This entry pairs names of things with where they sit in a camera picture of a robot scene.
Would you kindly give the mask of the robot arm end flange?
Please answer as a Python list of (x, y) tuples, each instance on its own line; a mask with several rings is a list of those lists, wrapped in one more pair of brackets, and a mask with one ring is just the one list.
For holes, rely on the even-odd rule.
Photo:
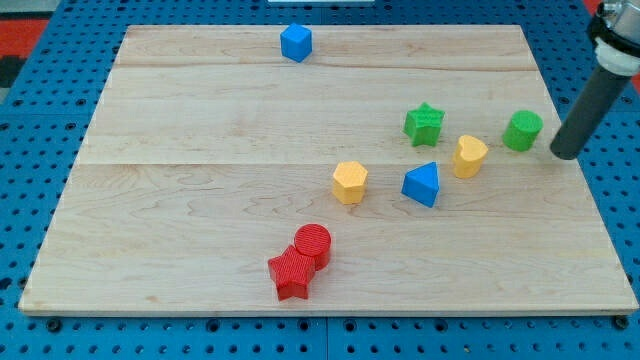
[(603, 0), (588, 26), (600, 66), (618, 76), (639, 73), (639, 0)]

